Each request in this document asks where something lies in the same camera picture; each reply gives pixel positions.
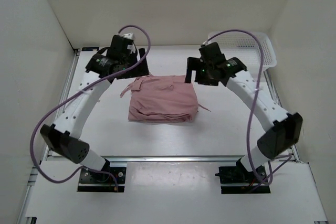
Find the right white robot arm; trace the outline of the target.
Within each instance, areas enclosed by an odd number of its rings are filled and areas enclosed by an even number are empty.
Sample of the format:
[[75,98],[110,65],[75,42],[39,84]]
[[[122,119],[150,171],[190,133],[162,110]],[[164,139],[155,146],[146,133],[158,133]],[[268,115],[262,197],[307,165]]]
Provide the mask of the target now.
[[249,117],[255,116],[264,129],[263,136],[254,148],[247,146],[247,154],[236,162],[236,177],[247,182],[256,175],[256,169],[275,159],[295,145],[300,136],[302,116],[291,114],[266,95],[257,85],[247,67],[236,57],[208,65],[201,59],[189,57],[185,82],[190,83],[192,72],[195,82],[217,86],[222,83],[235,93],[250,109]]

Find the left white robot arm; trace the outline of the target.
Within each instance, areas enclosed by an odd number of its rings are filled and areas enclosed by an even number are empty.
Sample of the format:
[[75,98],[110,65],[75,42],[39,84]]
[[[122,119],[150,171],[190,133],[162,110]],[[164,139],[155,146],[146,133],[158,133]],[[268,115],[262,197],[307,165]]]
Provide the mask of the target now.
[[92,171],[98,182],[110,176],[110,162],[91,150],[80,139],[83,127],[100,97],[115,79],[145,76],[149,73],[148,51],[105,47],[92,56],[85,67],[79,91],[66,100],[62,114],[51,124],[44,124],[40,134],[48,147],[60,156]]

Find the pink trousers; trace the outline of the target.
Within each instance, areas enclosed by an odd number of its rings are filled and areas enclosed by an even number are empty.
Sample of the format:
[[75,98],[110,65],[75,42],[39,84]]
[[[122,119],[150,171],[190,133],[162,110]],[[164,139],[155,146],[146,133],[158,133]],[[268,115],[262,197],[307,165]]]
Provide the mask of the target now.
[[121,93],[131,92],[128,120],[146,123],[193,122],[199,104],[194,86],[185,82],[185,75],[137,77]]

